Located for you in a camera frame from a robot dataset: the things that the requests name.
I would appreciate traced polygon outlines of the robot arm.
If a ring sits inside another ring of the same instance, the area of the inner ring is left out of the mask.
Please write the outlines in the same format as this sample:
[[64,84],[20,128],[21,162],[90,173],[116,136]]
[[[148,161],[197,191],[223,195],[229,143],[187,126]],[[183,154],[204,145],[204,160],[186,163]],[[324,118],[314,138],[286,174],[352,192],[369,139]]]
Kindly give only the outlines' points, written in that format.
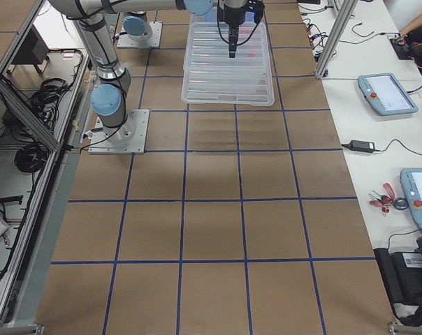
[[94,111],[103,125],[106,140],[121,144],[136,133],[136,126],[126,110],[126,96],[131,75],[117,56],[108,24],[104,15],[137,13],[158,10],[187,10],[195,15],[205,15],[217,7],[217,21],[229,27],[228,44],[230,58],[235,57],[239,26],[245,22],[247,12],[254,14],[259,24],[265,6],[262,1],[51,1],[50,4],[67,19],[76,22],[76,28],[92,58],[99,75],[100,85],[90,96]]
[[144,41],[153,34],[146,11],[126,12],[122,25],[132,40]]

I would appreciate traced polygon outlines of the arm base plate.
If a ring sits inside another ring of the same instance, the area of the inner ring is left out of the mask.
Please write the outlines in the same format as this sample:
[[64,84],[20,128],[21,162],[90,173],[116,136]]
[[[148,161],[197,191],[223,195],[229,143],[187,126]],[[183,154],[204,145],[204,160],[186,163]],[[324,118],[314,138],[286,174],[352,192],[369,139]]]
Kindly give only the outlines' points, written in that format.
[[128,110],[126,123],[115,133],[115,130],[111,128],[104,128],[100,117],[97,117],[95,127],[101,130],[94,132],[91,136],[93,145],[87,148],[88,152],[90,154],[143,154],[149,119],[149,110]]
[[121,49],[158,48],[161,42],[162,22],[123,23],[117,47]]

